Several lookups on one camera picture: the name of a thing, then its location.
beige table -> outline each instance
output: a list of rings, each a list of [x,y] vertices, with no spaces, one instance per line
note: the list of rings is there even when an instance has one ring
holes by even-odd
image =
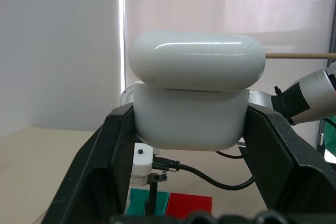
[[[0,223],[34,223],[47,210],[76,152],[91,135],[29,127],[0,138]],[[251,176],[242,159],[213,152],[161,153],[224,184],[240,184]],[[234,147],[227,153],[238,155],[239,150]],[[225,191],[185,171],[169,173],[159,190],[212,196],[216,216],[231,213],[251,217],[266,209],[255,184],[241,191]]]

white roller blind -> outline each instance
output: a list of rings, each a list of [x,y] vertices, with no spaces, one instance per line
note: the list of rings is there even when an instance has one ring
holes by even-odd
[[[127,86],[137,78],[128,51],[138,34],[149,30],[239,33],[258,39],[265,52],[328,52],[335,0],[125,0]],[[267,60],[252,90],[274,93],[326,66],[325,60]],[[312,143],[317,122],[296,126]]]

